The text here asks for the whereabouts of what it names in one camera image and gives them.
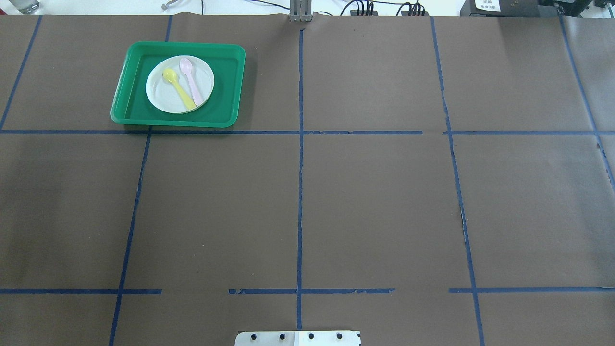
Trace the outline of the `white round plate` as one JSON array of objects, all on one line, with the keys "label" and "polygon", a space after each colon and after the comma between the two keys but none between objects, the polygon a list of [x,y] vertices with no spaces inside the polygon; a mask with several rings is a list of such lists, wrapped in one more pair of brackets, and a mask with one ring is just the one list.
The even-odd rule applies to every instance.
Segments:
[{"label": "white round plate", "polygon": [[[187,57],[192,62],[194,66],[194,79],[196,80],[197,87],[204,99],[204,103],[202,103],[202,105],[189,111],[183,105],[175,88],[171,85],[171,83],[165,81],[162,76],[162,72],[165,68],[175,70],[179,76],[180,85],[193,99],[187,83],[187,78],[180,70],[180,59],[182,59],[182,57]],[[207,100],[209,100],[214,86],[215,77],[213,69],[206,61],[194,56],[178,55],[165,59],[152,69],[146,81],[146,94],[151,104],[160,111],[169,112],[171,114],[183,114],[192,112],[202,107]]]}]

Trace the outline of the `pink plastic spoon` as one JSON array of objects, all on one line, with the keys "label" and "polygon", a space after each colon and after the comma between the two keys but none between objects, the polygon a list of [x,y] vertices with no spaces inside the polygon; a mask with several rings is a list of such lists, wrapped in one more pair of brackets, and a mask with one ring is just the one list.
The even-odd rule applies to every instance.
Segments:
[{"label": "pink plastic spoon", "polygon": [[180,59],[180,70],[187,78],[187,83],[189,85],[194,103],[197,106],[202,105],[202,103],[204,103],[204,99],[197,87],[196,80],[194,79],[194,66],[189,58],[182,57],[182,59]]}]

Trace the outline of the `yellow plastic spoon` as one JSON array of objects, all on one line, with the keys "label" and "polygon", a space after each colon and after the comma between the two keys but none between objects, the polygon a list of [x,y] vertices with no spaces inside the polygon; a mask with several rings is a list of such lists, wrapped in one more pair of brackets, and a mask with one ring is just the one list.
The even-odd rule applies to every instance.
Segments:
[{"label": "yellow plastic spoon", "polygon": [[163,79],[165,79],[165,81],[167,81],[168,83],[171,83],[171,85],[175,88],[178,96],[180,97],[180,100],[182,101],[183,105],[186,107],[188,111],[197,107],[193,99],[186,93],[186,91],[180,85],[179,76],[175,70],[171,68],[165,68],[162,72],[162,76],[163,76]]}]

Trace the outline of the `green plastic tray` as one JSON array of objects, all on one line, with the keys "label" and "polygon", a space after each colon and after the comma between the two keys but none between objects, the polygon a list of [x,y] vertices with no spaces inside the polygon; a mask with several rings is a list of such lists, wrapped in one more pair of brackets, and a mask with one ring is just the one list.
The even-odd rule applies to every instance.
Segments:
[{"label": "green plastic tray", "polygon": [[[183,114],[160,111],[148,100],[146,83],[152,69],[165,59],[194,56],[213,69],[215,86],[209,100]],[[246,52],[238,45],[202,42],[140,41],[127,51],[110,117],[124,125],[226,128],[239,116]]]}]

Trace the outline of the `black computer box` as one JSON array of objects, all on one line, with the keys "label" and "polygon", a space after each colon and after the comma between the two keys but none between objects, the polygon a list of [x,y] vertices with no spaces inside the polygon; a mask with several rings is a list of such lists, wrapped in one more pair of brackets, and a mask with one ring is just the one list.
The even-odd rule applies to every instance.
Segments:
[{"label": "black computer box", "polygon": [[539,17],[537,0],[466,0],[461,17]]}]

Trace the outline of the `aluminium frame post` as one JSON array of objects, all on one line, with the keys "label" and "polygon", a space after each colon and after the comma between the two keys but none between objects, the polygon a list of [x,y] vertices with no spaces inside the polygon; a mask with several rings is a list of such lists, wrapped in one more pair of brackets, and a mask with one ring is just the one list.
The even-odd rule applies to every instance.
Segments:
[{"label": "aluminium frame post", "polygon": [[313,17],[312,0],[289,1],[289,19],[291,22],[311,22]]}]

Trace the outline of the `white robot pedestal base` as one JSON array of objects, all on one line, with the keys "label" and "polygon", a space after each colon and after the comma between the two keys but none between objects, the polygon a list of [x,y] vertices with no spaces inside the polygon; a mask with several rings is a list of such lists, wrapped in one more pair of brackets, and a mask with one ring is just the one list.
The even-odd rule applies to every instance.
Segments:
[{"label": "white robot pedestal base", "polygon": [[244,331],[235,346],[360,346],[359,331]]}]

